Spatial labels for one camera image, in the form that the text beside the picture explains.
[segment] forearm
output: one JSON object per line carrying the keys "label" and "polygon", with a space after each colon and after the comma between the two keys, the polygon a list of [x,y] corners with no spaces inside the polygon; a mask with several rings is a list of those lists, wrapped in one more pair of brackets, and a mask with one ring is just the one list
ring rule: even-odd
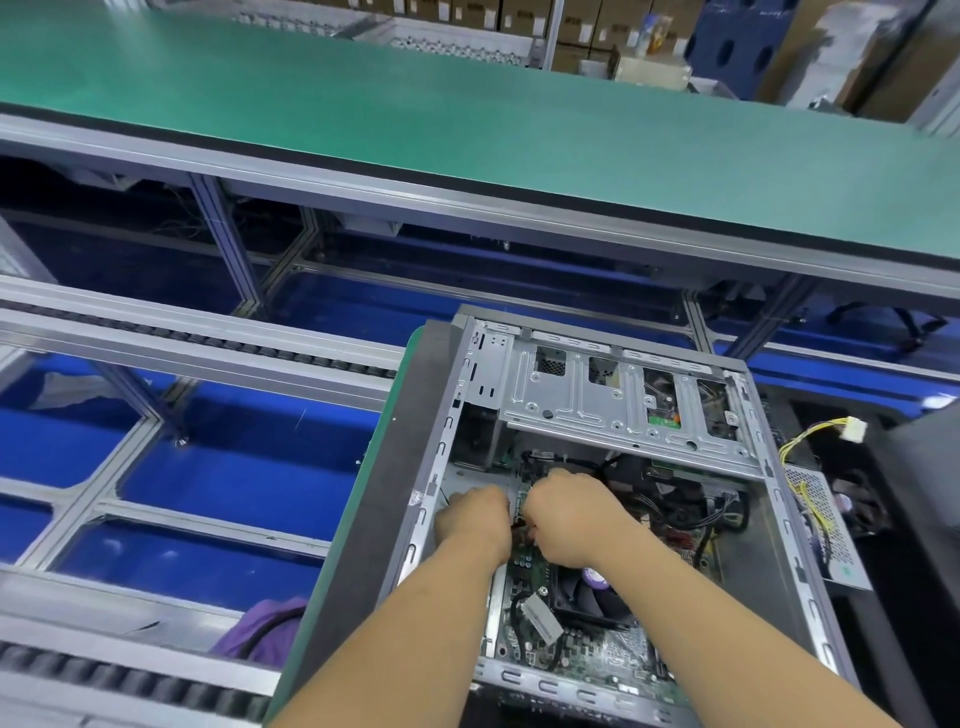
{"label": "forearm", "polygon": [[650,634],[707,728],[896,723],[636,522],[598,549],[604,574]]}
{"label": "forearm", "polygon": [[445,541],[341,645],[274,728],[447,728],[467,699],[495,563]]}

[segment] white power connector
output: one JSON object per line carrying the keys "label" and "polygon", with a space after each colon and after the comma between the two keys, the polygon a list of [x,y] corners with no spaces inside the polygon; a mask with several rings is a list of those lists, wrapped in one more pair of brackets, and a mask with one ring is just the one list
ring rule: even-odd
{"label": "white power connector", "polygon": [[848,417],[847,424],[844,425],[843,431],[840,433],[840,439],[852,443],[862,443],[866,436],[867,423],[855,417]]}

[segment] yellow power cable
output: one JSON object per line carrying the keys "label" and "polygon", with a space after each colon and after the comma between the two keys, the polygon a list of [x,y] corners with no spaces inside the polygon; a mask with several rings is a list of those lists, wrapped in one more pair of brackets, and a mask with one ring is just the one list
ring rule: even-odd
{"label": "yellow power cable", "polygon": [[[835,420],[827,420],[825,422],[811,425],[810,427],[805,429],[803,432],[801,432],[799,435],[797,435],[795,438],[793,438],[787,443],[784,443],[783,447],[780,448],[780,462],[782,463],[782,465],[785,465],[786,458],[787,458],[787,455],[790,454],[790,450],[795,448],[797,445],[799,445],[803,440],[805,440],[807,437],[812,435],[814,432],[819,432],[824,429],[830,429],[831,427],[843,427],[847,424],[847,421],[848,419],[846,417],[838,417]],[[829,533],[832,530],[834,530],[833,528],[829,527],[830,524],[833,524],[833,519],[825,518],[824,514],[821,513],[820,510],[817,508],[816,503],[813,502],[813,499],[810,497],[810,494],[806,489],[807,488],[806,482],[801,481],[800,485],[796,486],[790,482],[789,478],[787,478],[787,483],[790,486],[790,490],[792,490],[794,494],[800,500],[803,501],[807,509],[809,509],[810,513],[813,514],[813,518],[816,520],[816,522],[820,525],[820,527],[824,530],[824,532],[829,535]]]}

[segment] blue storage bin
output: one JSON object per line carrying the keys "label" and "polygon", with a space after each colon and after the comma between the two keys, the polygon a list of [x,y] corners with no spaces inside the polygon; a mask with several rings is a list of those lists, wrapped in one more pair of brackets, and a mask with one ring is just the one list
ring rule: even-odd
{"label": "blue storage bin", "polygon": [[737,98],[752,99],[793,21],[784,2],[792,0],[707,3],[685,52],[694,75],[722,81]]}

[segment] person's left hand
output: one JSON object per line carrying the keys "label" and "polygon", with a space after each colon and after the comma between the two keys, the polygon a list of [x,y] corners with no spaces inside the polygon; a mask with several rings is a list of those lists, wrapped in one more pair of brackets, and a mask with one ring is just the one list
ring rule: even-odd
{"label": "person's left hand", "polygon": [[495,485],[455,493],[433,522],[437,546],[445,541],[463,544],[488,559],[492,570],[507,563],[513,547],[510,504]]}

